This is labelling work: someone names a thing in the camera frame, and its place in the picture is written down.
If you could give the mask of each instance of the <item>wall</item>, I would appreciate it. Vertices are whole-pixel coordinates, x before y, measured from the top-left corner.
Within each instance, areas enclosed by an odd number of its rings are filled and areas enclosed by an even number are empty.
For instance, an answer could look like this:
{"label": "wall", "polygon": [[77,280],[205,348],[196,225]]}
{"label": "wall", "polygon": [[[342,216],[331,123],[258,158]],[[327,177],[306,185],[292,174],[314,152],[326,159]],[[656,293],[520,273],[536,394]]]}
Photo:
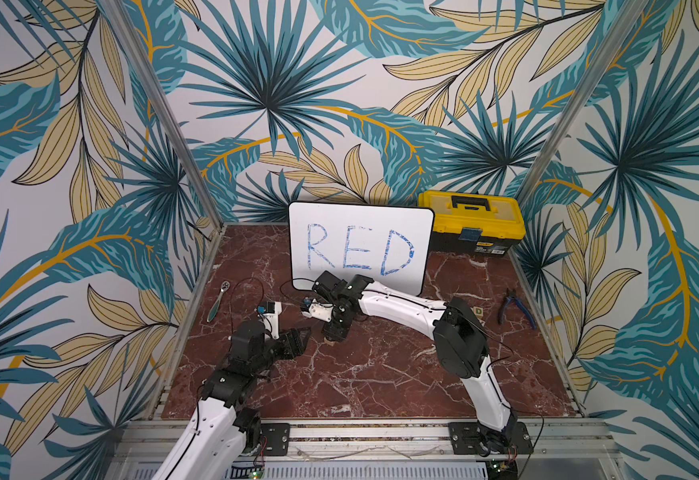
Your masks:
{"label": "wall", "polygon": [[655,5],[568,132],[518,259],[580,399],[634,478],[699,478],[699,0]]}
{"label": "wall", "polygon": [[139,90],[94,2],[0,2],[0,479],[99,478],[184,321],[210,222]]}
{"label": "wall", "polygon": [[297,199],[514,194],[622,4],[191,1],[186,62],[156,72],[185,72],[174,115],[221,216],[247,222]]}

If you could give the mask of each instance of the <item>toolbox handle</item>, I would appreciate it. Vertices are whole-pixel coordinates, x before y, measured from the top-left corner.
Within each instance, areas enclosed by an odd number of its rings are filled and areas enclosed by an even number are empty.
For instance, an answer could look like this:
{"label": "toolbox handle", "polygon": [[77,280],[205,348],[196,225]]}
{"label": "toolbox handle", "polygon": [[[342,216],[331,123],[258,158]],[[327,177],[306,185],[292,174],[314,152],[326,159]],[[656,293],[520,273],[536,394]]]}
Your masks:
{"label": "toolbox handle", "polygon": [[485,211],[488,211],[488,212],[491,211],[491,205],[489,204],[489,199],[487,199],[487,198],[462,197],[461,195],[452,195],[451,196],[451,204],[453,205],[454,208],[456,208],[459,205],[468,205],[468,206],[465,206],[464,208],[467,210],[480,210],[478,208],[478,206],[482,206],[485,208]]}

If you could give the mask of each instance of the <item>whiteboard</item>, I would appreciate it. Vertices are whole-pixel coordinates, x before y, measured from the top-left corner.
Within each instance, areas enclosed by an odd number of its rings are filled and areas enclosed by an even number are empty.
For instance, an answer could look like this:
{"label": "whiteboard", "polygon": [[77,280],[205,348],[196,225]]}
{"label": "whiteboard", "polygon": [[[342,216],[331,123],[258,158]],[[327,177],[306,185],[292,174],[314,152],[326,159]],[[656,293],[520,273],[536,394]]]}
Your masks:
{"label": "whiteboard", "polygon": [[[435,214],[429,208],[294,202],[288,207],[291,277],[325,270],[342,280],[364,275],[419,295]],[[309,290],[312,283],[295,280]]]}

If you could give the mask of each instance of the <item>blue marker writing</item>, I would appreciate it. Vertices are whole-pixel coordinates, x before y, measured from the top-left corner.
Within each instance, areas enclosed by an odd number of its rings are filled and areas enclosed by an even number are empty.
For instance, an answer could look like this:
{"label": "blue marker writing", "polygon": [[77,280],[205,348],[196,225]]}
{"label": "blue marker writing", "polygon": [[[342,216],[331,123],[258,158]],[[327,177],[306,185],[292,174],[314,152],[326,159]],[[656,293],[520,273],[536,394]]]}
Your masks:
{"label": "blue marker writing", "polygon": [[[313,226],[319,226],[320,229],[323,231],[323,238],[321,238],[320,240],[317,240],[314,244],[312,243],[312,227]],[[322,258],[323,260],[328,262],[328,264],[331,265],[333,268],[336,268],[334,266],[334,264],[331,263],[331,260],[328,260],[325,255],[321,254],[315,248],[315,245],[319,244],[320,242],[325,240],[327,237],[328,237],[328,232],[326,232],[326,229],[323,225],[310,224],[306,227],[306,265],[307,265],[308,269],[312,270],[312,253],[313,253],[313,251],[317,254],[317,256],[319,256],[320,258]]]}
{"label": "blue marker writing", "polygon": [[365,228],[364,226],[355,226],[355,225],[350,225],[347,226],[347,241],[344,244],[344,268],[362,268],[364,270],[371,270],[371,267],[369,265],[347,265],[347,252],[350,251],[355,251],[355,252],[367,252],[368,250],[364,248],[350,248],[350,232],[354,230],[355,228],[362,228],[363,230],[371,230],[370,228]]}
{"label": "blue marker writing", "polygon": [[[387,255],[389,255],[389,245],[392,244],[392,241],[393,241],[393,234],[399,236],[400,238],[402,238],[402,240],[403,240],[404,242],[406,242],[406,243],[408,244],[408,249],[409,249],[409,251],[408,251],[408,260],[407,260],[404,264],[402,264],[401,266],[399,266],[398,268],[395,268],[394,270],[385,271],[385,270],[384,270],[384,267],[385,267],[385,265],[386,265],[386,263],[387,263]],[[384,275],[389,275],[389,274],[394,274],[395,272],[404,269],[405,266],[407,266],[408,264],[411,263],[412,258],[413,258],[413,244],[412,244],[411,242],[409,242],[409,240],[408,240],[407,238],[405,238],[403,235],[401,235],[401,234],[395,232],[394,230],[390,230],[390,231],[389,231],[389,236],[387,236],[387,247],[386,247],[386,249],[384,250],[384,260],[382,260],[382,271],[381,271],[382,276],[384,276]]]}

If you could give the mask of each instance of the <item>pliers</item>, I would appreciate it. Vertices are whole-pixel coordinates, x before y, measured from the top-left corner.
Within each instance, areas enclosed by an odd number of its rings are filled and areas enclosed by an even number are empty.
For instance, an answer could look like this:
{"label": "pliers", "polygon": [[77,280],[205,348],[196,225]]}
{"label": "pliers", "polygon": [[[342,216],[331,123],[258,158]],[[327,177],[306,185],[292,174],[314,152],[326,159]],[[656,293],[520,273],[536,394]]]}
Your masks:
{"label": "pliers", "polygon": [[512,290],[507,289],[507,293],[504,295],[504,302],[501,304],[501,308],[498,310],[499,325],[504,323],[504,311],[507,309],[510,302],[515,302],[517,308],[520,309],[520,311],[523,312],[523,315],[525,315],[525,318],[528,319],[528,323],[531,324],[531,328],[536,330],[536,320],[534,320],[534,316],[528,311],[527,308],[525,308],[523,301],[520,300],[519,296],[517,296],[517,291],[515,291],[514,288]]}

